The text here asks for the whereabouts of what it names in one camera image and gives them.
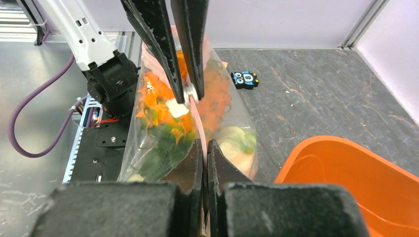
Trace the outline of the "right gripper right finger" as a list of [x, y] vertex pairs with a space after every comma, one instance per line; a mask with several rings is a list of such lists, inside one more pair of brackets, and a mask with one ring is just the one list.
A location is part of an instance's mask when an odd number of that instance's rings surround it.
[[253, 183], [208, 143], [207, 203], [213, 237], [367, 237], [354, 197], [333, 184]]

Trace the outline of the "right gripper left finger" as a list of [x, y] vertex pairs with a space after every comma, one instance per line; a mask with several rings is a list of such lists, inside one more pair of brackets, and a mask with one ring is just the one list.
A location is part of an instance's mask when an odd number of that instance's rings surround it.
[[33, 237], [198, 237], [202, 146], [157, 182], [73, 182], [47, 198]]

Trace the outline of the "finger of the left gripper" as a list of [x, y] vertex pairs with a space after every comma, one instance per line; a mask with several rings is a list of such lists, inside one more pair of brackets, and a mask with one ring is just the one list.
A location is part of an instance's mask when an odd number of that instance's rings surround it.
[[121, 0], [126, 16], [162, 66], [177, 103], [185, 103], [176, 50], [164, 0]]
[[204, 97], [203, 39], [208, 0], [172, 0], [170, 2], [189, 78], [197, 99]]

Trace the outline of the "white toy cabbage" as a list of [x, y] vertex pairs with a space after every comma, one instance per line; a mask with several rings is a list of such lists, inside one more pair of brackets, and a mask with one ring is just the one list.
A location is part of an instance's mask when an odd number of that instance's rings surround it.
[[225, 126], [214, 139], [224, 156], [252, 180], [258, 170], [256, 132], [248, 127]]

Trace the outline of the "clear dotted zip top bag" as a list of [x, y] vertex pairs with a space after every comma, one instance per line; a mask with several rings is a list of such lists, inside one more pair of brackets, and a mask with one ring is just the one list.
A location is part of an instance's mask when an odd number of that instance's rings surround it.
[[228, 72], [204, 39], [205, 95], [191, 108], [176, 102], [162, 66], [145, 44], [141, 48], [140, 76], [118, 180], [162, 179], [200, 138], [215, 140], [230, 163], [254, 178], [256, 130], [238, 91], [257, 87], [257, 74]]

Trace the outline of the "orange toy pineapple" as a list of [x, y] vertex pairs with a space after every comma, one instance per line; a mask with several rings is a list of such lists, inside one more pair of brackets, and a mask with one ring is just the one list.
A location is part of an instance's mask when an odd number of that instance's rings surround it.
[[157, 181], [186, 156], [201, 135], [210, 140], [230, 118], [231, 80], [220, 59], [210, 54], [204, 70], [205, 97], [196, 109], [178, 104], [161, 65], [147, 51], [135, 98], [121, 181]]

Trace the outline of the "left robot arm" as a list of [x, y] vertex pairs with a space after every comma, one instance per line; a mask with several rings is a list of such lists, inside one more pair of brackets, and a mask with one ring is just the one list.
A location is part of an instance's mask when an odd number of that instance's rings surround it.
[[[183, 82], [163, 0], [124, 0], [126, 17], [162, 66], [178, 104], [189, 106], [205, 95], [203, 41], [209, 3], [173, 0], [171, 11], [185, 58], [189, 82]], [[129, 94], [138, 81], [138, 69], [120, 52], [94, 21], [81, 0], [42, 0], [40, 5], [65, 37], [76, 64], [87, 79], [89, 94], [111, 117], [132, 111]]]

